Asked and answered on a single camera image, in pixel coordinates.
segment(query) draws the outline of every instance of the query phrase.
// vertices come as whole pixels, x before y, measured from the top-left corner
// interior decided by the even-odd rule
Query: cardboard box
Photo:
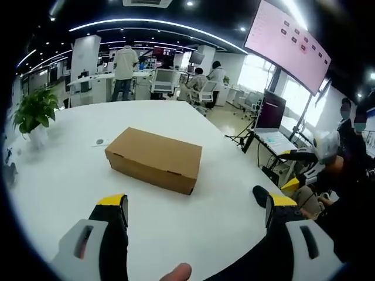
[[[190,195],[199,171],[202,147],[126,129],[106,149],[112,169],[138,180]]]

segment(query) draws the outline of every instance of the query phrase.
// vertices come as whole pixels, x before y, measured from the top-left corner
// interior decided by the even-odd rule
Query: keyboard
[[[276,155],[280,155],[287,150],[297,149],[281,132],[257,132],[264,143],[266,143]]]

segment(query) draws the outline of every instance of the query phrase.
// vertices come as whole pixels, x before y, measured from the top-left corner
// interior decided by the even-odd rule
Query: white flower pot
[[[44,146],[47,133],[46,133],[46,128],[43,125],[40,124],[34,130],[32,130],[28,135],[29,135],[31,147],[33,149],[40,149]]]

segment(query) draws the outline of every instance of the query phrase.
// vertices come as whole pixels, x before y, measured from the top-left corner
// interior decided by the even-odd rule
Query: green plant
[[[15,112],[14,126],[19,125],[21,133],[30,133],[39,124],[49,126],[49,118],[55,120],[54,109],[58,108],[57,97],[51,89],[44,88],[23,97]]]
[[[224,79],[223,79],[223,82],[224,82],[224,84],[229,85],[229,77],[225,75]]]

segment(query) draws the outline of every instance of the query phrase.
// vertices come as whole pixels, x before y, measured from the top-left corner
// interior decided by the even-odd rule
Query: ceiling
[[[42,1],[42,16],[33,23],[33,35],[27,50],[20,54],[20,59],[34,49],[37,51],[17,71],[25,73],[30,70],[30,66],[34,67],[41,63],[42,59],[46,60],[55,56],[56,52],[59,54],[71,49],[70,44],[76,38],[88,33],[97,34],[102,38],[102,42],[132,38],[190,47],[209,44],[221,52],[243,54],[240,48],[251,27],[260,0],[191,1],[193,6],[187,6],[188,0],[173,0],[166,9],[124,7],[122,0]],[[267,1],[290,14],[283,0]],[[359,91],[364,95],[368,94],[370,89],[375,87],[375,80],[369,79],[370,73],[375,72],[375,24],[371,14],[374,11],[372,1],[294,1],[305,19],[309,32],[332,58],[328,76],[332,78],[333,86],[352,100],[357,100]],[[56,18],[55,21],[50,20],[51,15]],[[86,23],[123,18],[179,23],[211,33],[222,40],[195,30],[155,22],[103,23],[69,32],[70,29]],[[241,27],[245,27],[246,31],[241,31]],[[102,44],[101,50],[106,51],[109,47],[122,45],[123,43],[113,43],[110,46]]]

